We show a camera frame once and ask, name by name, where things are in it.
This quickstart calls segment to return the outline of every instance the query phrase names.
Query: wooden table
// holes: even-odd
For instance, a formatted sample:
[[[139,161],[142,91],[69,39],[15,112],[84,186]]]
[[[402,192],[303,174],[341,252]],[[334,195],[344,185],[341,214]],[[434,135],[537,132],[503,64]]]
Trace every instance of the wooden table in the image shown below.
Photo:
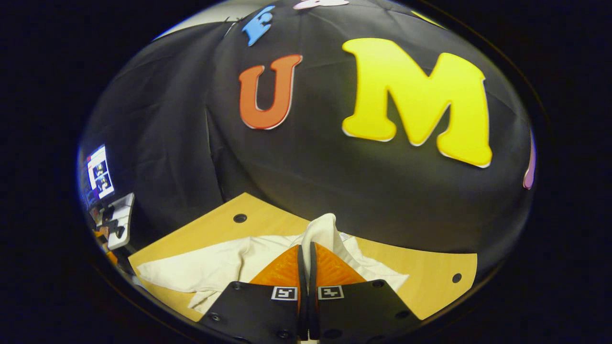
[[[237,214],[245,214],[247,220],[236,223],[233,218]],[[194,293],[180,293],[153,285],[140,278],[137,267],[149,261],[247,236],[300,235],[309,223],[308,220],[243,193],[134,253],[129,257],[129,261],[142,284],[153,296],[178,313],[198,321],[202,314],[187,308]],[[401,274],[410,275],[398,290],[398,295],[420,319],[441,310],[472,287],[477,265],[475,253],[425,252],[359,237],[356,239],[364,256],[376,259]],[[454,283],[453,277],[456,274],[461,274],[461,279]]]

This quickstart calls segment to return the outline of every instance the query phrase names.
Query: computer monitor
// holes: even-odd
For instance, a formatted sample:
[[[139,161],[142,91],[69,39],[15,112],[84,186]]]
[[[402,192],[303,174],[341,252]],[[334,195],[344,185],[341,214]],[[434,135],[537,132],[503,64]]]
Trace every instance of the computer monitor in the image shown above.
[[[83,201],[88,209],[114,195],[115,189],[104,145],[85,158],[80,184]]]

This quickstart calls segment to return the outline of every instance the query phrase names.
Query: white towel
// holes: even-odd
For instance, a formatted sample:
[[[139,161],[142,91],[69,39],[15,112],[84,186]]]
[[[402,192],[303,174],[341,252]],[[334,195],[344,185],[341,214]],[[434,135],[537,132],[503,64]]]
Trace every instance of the white towel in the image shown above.
[[[408,275],[364,257],[355,237],[342,241],[336,217],[325,214],[310,222],[298,236],[244,237],[137,267],[140,277],[150,283],[183,293],[196,294],[188,307],[206,313],[232,281],[250,282],[276,257],[295,245],[302,245],[307,279],[310,276],[310,243],[317,242],[334,252],[365,280],[384,279],[398,291]]]

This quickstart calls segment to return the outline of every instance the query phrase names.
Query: orange letter u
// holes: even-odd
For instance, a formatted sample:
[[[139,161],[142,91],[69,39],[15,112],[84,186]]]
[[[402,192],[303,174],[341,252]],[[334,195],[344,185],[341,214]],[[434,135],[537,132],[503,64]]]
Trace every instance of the orange letter u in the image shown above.
[[[264,66],[256,65],[240,74],[240,117],[252,129],[273,129],[278,127],[289,114],[293,93],[293,73],[302,62],[302,55],[288,55],[272,62],[270,68],[276,71],[274,103],[268,110],[257,106],[257,85]]]

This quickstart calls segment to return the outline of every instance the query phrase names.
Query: white cloth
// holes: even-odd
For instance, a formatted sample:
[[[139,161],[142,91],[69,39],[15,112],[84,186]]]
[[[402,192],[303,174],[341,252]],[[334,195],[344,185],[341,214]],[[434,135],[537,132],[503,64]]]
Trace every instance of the white cloth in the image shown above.
[[[335,221],[335,215],[325,214],[310,222],[306,231],[298,236],[244,237],[150,261],[137,269],[142,279],[155,285],[183,293],[195,292],[188,308],[204,314],[230,282],[250,282],[276,257],[295,245],[302,245],[308,279],[310,243],[317,242],[334,252],[365,280],[384,279],[393,290],[399,290],[408,275],[399,274],[379,261],[364,257],[355,237],[343,242]]]

